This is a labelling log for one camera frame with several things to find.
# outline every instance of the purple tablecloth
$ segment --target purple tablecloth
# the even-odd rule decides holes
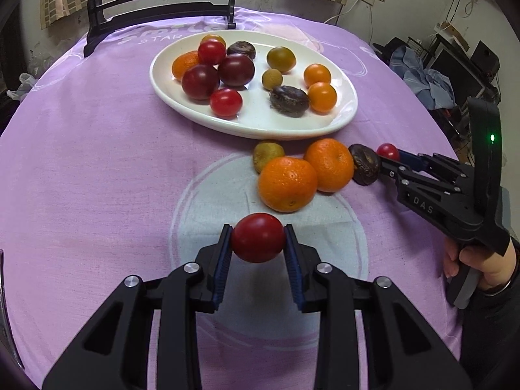
[[[405,83],[351,33],[244,9],[236,20],[237,28],[308,45],[344,70],[359,96],[354,121],[334,135],[347,146],[392,142],[410,152],[454,155]],[[130,27],[86,59],[82,39],[38,81],[2,135],[7,305],[37,385],[125,276],[166,276],[216,242],[224,222],[269,212],[255,191],[256,142],[184,119],[148,80],[162,48],[223,25],[196,18]],[[308,144],[284,146],[300,155]],[[317,195],[298,213],[277,216],[349,275],[391,277],[458,355],[460,327],[441,277],[442,237],[396,202],[391,182],[351,183],[334,196]],[[313,387],[318,317],[297,312],[282,257],[263,265],[234,257],[220,310],[198,318],[206,390]]]

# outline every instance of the blue cloth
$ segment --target blue cloth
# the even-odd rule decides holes
[[[390,69],[412,90],[428,110],[452,109],[455,95],[449,77],[433,69],[424,69],[422,60],[407,46],[392,54]]]

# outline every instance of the dark red tomato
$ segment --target dark red tomato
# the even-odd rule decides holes
[[[218,65],[220,80],[227,86],[244,86],[255,75],[255,65],[245,54],[231,54]]]
[[[233,229],[231,248],[248,263],[267,262],[285,248],[282,223],[271,214],[249,214]]]
[[[391,143],[383,143],[382,145],[380,145],[376,153],[380,157],[386,157],[391,160],[401,161],[399,151]]]
[[[211,94],[210,106],[219,117],[233,117],[242,108],[242,96],[234,89],[218,89]]]
[[[220,64],[226,57],[226,47],[216,39],[209,39],[199,45],[199,63],[201,64]]]
[[[190,67],[182,81],[184,92],[194,100],[207,100],[219,85],[217,69],[209,64]]]

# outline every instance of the orange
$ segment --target orange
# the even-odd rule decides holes
[[[258,177],[258,194],[269,208],[292,213],[313,200],[318,175],[305,160],[279,157],[269,161]]]
[[[314,85],[317,82],[324,82],[329,84],[332,80],[330,70],[323,64],[311,64],[303,72],[303,80],[307,87]]]
[[[307,91],[310,107],[319,114],[327,114],[337,102],[336,90],[331,84],[317,82]]]
[[[305,155],[318,174],[318,190],[337,192],[354,176],[354,159],[350,151],[336,139],[321,139],[312,143]]]
[[[202,44],[204,41],[208,41],[209,39],[219,41],[220,43],[224,44],[225,47],[227,47],[224,38],[222,38],[220,35],[215,35],[214,33],[208,33],[207,35],[205,35],[204,38],[200,40],[200,43]]]
[[[198,51],[190,51],[175,59],[172,64],[172,73],[175,79],[181,80],[186,70],[199,63]]]

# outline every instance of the plate rim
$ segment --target plate rim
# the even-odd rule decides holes
[[[155,82],[154,77],[153,77],[153,68],[157,62],[157,59],[162,55],[162,53],[167,51],[171,46],[178,45],[178,43],[180,43],[183,40],[191,39],[194,36],[203,37],[203,36],[206,36],[210,32],[222,32],[222,31],[209,31],[209,32],[206,31],[206,32],[194,33],[192,35],[185,36],[185,37],[179,39],[178,41],[175,41],[174,43],[171,43],[171,44],[165,46],[153,58],[153,60],[150,64],[149,80],[150,80],[150,83],[152,84],[152,87],[153,87],[155,93],[159,96],[159,98],[166,105],[168,105],[173,110],[177,111],[183,117],[189,119],[190,121],[192,121],[194,123],[200,124],[201,126],[208,127],[209,129],[217,130],[221,133],[225,133],[228,135],[248,137],[250,139],[257,139],[257,138],[252,138],[251,136],[245,136],[245,135],[255,135],[255,136],[261,136],[262,137],[261,139],[274,137],[274,138],[286,139],[286,140],[301,140],[301,139],[313,138],[316,136],[328,135],[328,134],[337,132],[338,130],[344,128],[354,119],[354,117],[357,113],[358,107],[359,107],[359,99],[358,99],[356,88],[354,87],[354,84],[352,83],[350,78],[345,74],[345,72],[342,69],[340,69],[339,66],[335,62],[333,62],[331,59],[329,59],[327,57],[326,58],[332,64],[334,64],[334,66],[336,66],[336,68],[341,72],[341,74],[343,75],[343,78],[348,81],[348,83],[350,84],[350,87],[352,88],[352,90],[354,92],[355,109],[354,109],[352,116],[346,123],[343,123],[343,122],[338,122],[337,124],[331,123],[328,126],[322,127],[319,129],[278,130],[278,131],[271,130],[271,129],[262,129],[262,128],[251,127],[251,126],[244,126],[242,124],[233,123],[233,122],[230,122],[228,120],[221,119],[218,117],[210,117],[207,114],[199,113],[198,111],[192,110],[189,107],[186,107],[180,103],[177,103],[171,97],[166,95],[166,93],[163,92],[162,89],[157,85],[157,83]],[[282,38],[277,35],[272,35],[272,33],[264,33],[264,32],[258,32],[258,31],[248,31],[248,30],[231,30],[231,31],[248,32],[248,33],[254,33],[256,35],[270,36],[270,37],[274,37],[274,38],[283,40],[288,44],[292,44],[292,45],[297,44],[300,46],[304,46],[303,44],[294,43],[292,41],[289,41],[287,38]],[[323,54],[317,52],[316,50],[313,50],[312,48],[309,48],[307,46],[304,46],[304,47],[311,51],[315,51],[316,53],[320,54],[320,56],[322,56],[322,57],[325,57]],[[215,127],[209,126],[207,123],[214,124]]]

